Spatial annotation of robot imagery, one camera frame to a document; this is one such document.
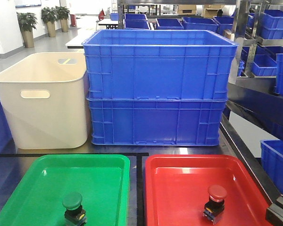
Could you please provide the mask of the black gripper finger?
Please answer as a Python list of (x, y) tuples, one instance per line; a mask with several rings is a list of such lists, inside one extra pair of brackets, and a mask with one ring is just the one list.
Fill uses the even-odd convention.
[(274, 226), (283, 226), (283, 194), (267, 208), (266, 220)]

